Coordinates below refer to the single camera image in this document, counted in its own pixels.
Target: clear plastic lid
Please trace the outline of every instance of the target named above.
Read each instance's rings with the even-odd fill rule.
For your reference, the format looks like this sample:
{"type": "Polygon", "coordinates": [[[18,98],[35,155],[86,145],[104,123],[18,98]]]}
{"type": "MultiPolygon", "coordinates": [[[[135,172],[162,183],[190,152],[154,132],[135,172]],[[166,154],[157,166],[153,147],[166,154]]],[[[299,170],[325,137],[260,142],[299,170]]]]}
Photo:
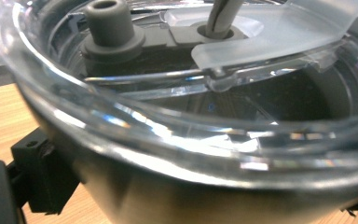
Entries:
{"type": "MultiPolygon", "coordinates": [[[[255,11],[249,18],[240,12],[239,21],[251,25],[244,33],[254,36],[244,46],[235,40],[170,48],[174,44],[167,42],[161,48],[144,49],[128,62],[109,63],[105,75],[94,76],[81,52],[83,40],[90,36],[83,12],[86,1],[5,1],[0,3],[0,57],[37,114],[106,157],[187,181],[232,188],[356,186],[358,19],[345,34],[336,31],[348,30],[354,18],[336,30],[318,22],[339,24],[341,20],[334,18],[344,18],[358,5],[312,1],[315,6],[325,4],[321,13],[331,18],[307,14],[316,20],[308,21],[292,16],[300,15],[299,8],[311,8],[310,1],[289,1],[284,6],[281,2],[245,1],[243,8],[255,11]],[[330,9],[344,15],[336,17],[330,9]],[[257,17],[266,11],[274,13],[257,17]],[[335,37],[318,42],[307,36],[308,30],[296,36],[281,30],[278,17],[289,22],[283,27],[310,22],[325,28],[323,35],[335,37]],[[286,45],[252,44],[253,38],[263,35],[286,40],[286,45]],[[298,46],[293,39],[307,46],[285,51],[291,44],[298,46]],[[262,58],[242,58],[243,48],[258,55],[258,48],[267,46],[279,48],[265,49],[262,58]],[[238,48],[240,53],[209,53],[216,48],[238,48]],[[192,50],[200,56],[214,55],[217,61],[195,62],[192,50]]],[[[210,4],[200,1],[128,3],[133,23],[150,33],[168,32],[178,11],[210,10],[210,4]]]]}

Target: gray tube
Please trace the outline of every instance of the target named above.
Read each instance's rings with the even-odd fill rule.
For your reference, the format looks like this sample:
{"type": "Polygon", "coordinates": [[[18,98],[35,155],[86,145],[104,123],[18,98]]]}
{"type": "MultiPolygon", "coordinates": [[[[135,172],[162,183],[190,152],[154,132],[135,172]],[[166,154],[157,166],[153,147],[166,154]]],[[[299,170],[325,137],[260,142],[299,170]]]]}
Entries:
{"type": "Polygon", "coordinates": [[[242,3],[242,0],[214,0],[205,35],[211,39],[226,38],[242,3]]]}
{"type": "Polygon", "coordinates": [[[91,2],[85,15],[96,45],[118,47],[134,36],[130,10],[124,0],[91,2]]]}

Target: wooden surface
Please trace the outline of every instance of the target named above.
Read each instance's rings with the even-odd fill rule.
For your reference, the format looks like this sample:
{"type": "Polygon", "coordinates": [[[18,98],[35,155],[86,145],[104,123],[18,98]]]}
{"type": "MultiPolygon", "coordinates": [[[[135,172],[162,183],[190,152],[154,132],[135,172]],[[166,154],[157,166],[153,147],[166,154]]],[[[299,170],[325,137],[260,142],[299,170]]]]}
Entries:
{"type": "MultiPolygon", "coordinates": [[[[0,87],[0,160],[12,161],[10,147],[37,127],[28,108],[21,99],[15,85],[0,87]]],[[[79,186],[73,197],[59,216],[32,214],[27,205],[23,208],[28,223],[109,223],[82,186],[79,186]]],[[[311,224],[350,224],[358,223],[357,217],[336,211],[311,224]]]]}

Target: stainless steel container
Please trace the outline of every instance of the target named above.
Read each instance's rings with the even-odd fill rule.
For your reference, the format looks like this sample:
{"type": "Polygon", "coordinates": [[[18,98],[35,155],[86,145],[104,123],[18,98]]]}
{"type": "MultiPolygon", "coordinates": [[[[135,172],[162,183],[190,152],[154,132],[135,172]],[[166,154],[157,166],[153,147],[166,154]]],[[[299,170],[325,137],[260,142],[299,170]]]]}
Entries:
{"type": "MultiPolygon", "coordinates": [[[[0,58],[112,222],[305,223],[358,202],[358,18],[317,49],[203,69],[192,48],[146,50],[101,78],[87,3],[1,2],[0,58]]],[[[208,5],[128,4],[144,29],[208,5]]]]}

